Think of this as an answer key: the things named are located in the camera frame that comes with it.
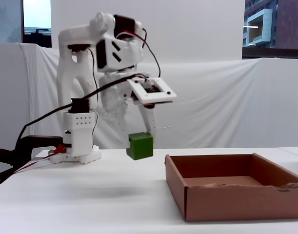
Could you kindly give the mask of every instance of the green cube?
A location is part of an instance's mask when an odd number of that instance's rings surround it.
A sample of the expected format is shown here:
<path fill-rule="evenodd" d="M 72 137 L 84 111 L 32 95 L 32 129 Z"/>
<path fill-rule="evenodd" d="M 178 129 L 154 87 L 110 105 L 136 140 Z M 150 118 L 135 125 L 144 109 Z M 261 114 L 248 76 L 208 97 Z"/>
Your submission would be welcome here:
<path fill-rule="evenodd" d="M 129 135 L 130 148 L 126 153 L 133 160 L 153 156 L 153 137 L 149 133 L 135 133 Z"/>

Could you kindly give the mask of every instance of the brown cardboard box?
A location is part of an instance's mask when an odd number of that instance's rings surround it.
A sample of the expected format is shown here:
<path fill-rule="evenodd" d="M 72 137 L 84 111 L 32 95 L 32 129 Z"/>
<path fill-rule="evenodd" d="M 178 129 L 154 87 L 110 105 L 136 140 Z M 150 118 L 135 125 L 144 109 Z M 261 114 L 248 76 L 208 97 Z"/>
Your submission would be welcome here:
<path fill-rule="evenodd" d="M 298 218 L 298 176 L 257 155 L 166 156 L 186 221 Z"/>

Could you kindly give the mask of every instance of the white table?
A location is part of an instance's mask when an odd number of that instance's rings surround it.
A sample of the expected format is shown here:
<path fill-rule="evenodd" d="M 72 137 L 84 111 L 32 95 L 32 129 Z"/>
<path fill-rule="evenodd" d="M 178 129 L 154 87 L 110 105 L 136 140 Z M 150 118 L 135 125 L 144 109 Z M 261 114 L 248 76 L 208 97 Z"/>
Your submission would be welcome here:
<path fill-rule="evenodd" d="M 0 234 L 298 234 L 298 220 L 182 220 L 165 180 L 166 154 L 254 152 L 298 174 L 291 148 L 159 149 L 140 161 L 124 150 L 103 150 L 101 160 L 87 165 L 42 161 L 0 185 Z"/>

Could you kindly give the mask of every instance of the black wire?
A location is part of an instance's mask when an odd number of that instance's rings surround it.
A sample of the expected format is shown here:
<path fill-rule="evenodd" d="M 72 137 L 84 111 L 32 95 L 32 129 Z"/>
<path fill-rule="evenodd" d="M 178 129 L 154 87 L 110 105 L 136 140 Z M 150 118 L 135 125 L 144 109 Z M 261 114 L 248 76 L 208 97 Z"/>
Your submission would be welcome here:
<path fill-rule="evenodd" d="M 92 52 L 91 49 L 88 48 L 88 50 L 90 51 L 91 57 L 92 57 L 92 75 L 94 77 L 94 81 L 95 81 L 95 84 L 96 84 L 96 89 L 98 89 L 98 85 L 97 85 L 97 81 L 96 81 L 96 77 L 95 77 L 95 57 L 94 57 L 94 53 Z"/>
<path fill-rule="evenodd" d="M 148 43 L 145 41 L 145 39 L 143 39 L 143 38 L 140 37 L 139 35 L 137 35 L 137 34 L 135 34 L 135 33 L 132 33 L 132 32 L 125 31 L 125 33 L 129 33 L 129 34 L 131 34 L 131 35 L 133 35 L 133 36 L 139 38 L 139 39 L 142 40 L 143 43 L 148 47 L 149 51 L 151 52 L 151 54 L 153 55 L 153 57 L 154 57 L 154 59 L 155 59 L 155 62 L 156 62 L 157 65 L 158 65 L 158 68 L 159 68 L 159 76 L 158 76 L 158 77 L 160 77 L 160 67 L 159 67 L 159 62 L 158 62 L 158 60 L 157 60 L 157 57 L 155 57 L 154 53 L 153 53 L 152 50 L 150 49 Z"/>
<path fill-rule="evenodd" d="M 95 112 L 95 114 L 96 114 L 96 116 L 97 116 L 97 119 L 96 119 L 95 126 L 94 126 L 94 128 L 93 128 L 93 130 L 92 130 L 92 136 L 94 136 L 94 131 L 95 131 L 96 125 L 97 125 L 98 120 L 99 120 L 99 116 L 98 116 L 98 114 L 97 114 L 96 112 Z"/>
<path fill-rule="evenodd" d="M 142 47 L 144 47 L 145 41 L 147 41 L 147 30 L 145 30 L 145 28 L 143 28 L 142 30 L 145 32 L 144 42 L 143 42 L 143 45 L 142 45 Z"/>
<path fill-rule="evenodd" d="M 83 98 L 81 98 L 79 101 L 86 100 L 86 99 L 92 97 L 93 95 L 95 95 L 95 94 L 97 94 L 97 93 L 99 93 L 99 92 L 101 92 L 101 91 L 103 91 L 103 90 L 105 90 L 105 89 L 107 89 L 107 88 L 109 88 L 109 87 L 111 87 L 111 86 L 113 86 L 113 85 L 116 85 L 116 84 L 125 82 L 125 81 L 127 81 L 128 79 L 132 79 L 132 78 L 134 78 L 134 77 L 136 77 L 136 76 L 138 76 L 138 75 L 142 75 L 142 76 L 143 76 L 143 74 L 141 74 L 141 73 L 137 73 L 137 74 L 133 74 L 133 75 L 128 76 L 128 77 L 123 77 L 123 78 L 121 78 L 121 79 L 115 80 L 115 81 L 113 81 L 113 82 L 111 82 L 111 83 L 108 83 L 108 84 L 106 84 L 106 85 L 100 87 L 99 89 L 97 89 L 97 90 L 91 92 L 90 94 L 87 94 L 86 96 L 84 96 Z M 39 117 L 38 119 L 35 119 L 34 121 L 29 122 L 28 124 L 25 124 L 25 126 L 23 127 L 23 129 L 21 130 L 21 132 L 20 132 L 20 134 L 19 134 L 19 137 L 18 137 L 18 140 L 17 140 L 17 143 L 16 143 L 16 148 L 18 147 L 18 142 L 19 142 L 19 140 L 21 139 L 21 137 L 22 137 L 22 135 L 23 135 L 25 129 L 26 129 L 28 126 L 30 126 L 30 125 L 32 125 L 32 124 L 34 124 L 34 123 L 37 123 L 37 122 L 43 120 L 44 118 L 46 118 L 46 117 L 48 117 L 48 116 L 50 116 L 50 115 L 52 115 L 52 114 L 54 114 L 54 113 L 56 113 L 56 112 L 58 112 L 58 111 L 64 110 L 64 109 L 66 109 L 66 108 L 69 108 L 69 107 L 71 107 L 71 106 L 73 106 L 73 103 L 70 103 L 70 104 L 61 106 L 61 107 L 59 107 L 59 108 L 57 108 L 57 109 L 55 109 L 55 110 L 53 110 L 53 111 L 48 112 L 47 114 L 43 115 L 42 117 Z"/>

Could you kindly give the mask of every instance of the sky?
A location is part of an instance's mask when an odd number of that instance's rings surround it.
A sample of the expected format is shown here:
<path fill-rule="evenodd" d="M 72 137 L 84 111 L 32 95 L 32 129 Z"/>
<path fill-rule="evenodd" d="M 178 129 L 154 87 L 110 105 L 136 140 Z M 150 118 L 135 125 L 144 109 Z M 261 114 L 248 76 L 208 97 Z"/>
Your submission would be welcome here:
<path fill-rule="evenodd" d="M 23 0 L 24 26 L 51 28 L 50 0 Z"/>

